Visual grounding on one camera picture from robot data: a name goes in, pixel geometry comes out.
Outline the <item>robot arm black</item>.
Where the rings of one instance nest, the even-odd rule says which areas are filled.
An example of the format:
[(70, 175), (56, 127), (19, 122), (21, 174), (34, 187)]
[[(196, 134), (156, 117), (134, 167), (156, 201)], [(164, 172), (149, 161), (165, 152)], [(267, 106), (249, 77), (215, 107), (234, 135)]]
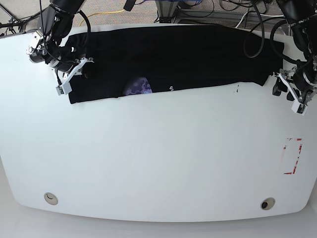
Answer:
[[(283, 60), (297, 66), (293, 82), (301, 93), (303, 103), (309, 102), (317, 88), (317, 2), (315, 0), (278, 0), (277, 4), (285, 19), (276, 23), (270, 33), (274, 52)], [(288, 24), (293, 32), (295, 46), (304, 54), (306, 61), (292, 59), (276, 49), (276, 29)]]
[(81, 10), (84, 3), (84, 0), (52, 0), (47, 8), (40, 10), (37, 30), (33, 33), (27, 49), (31, 62), (44, 62), (61, 72), (68, 72), (78, 65), (79, 57), (84, 53), (89, 41), (90, 24), (87, 25), (83, 43), (63, 47), (60, 43), (70, 33), (75, 14), (80, 14), (89, 22)]

